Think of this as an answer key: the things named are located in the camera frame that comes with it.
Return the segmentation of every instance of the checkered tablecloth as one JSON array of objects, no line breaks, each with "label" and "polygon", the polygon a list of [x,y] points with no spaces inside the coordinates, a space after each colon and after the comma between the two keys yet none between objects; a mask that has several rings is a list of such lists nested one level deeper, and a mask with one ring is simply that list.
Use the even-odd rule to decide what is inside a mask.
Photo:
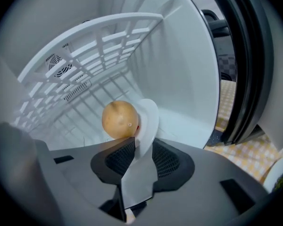
[{"label": "checkered tablecloth", "polygon": [[[231,115],[236,83],[221,81],[220,104],[216,129],[224,131]],[[283,157],[283,150],[277,151],[267,135],[238,145],[206,146],[209,150],[225,156],[244,171],[263,183],[271,166]]]}]

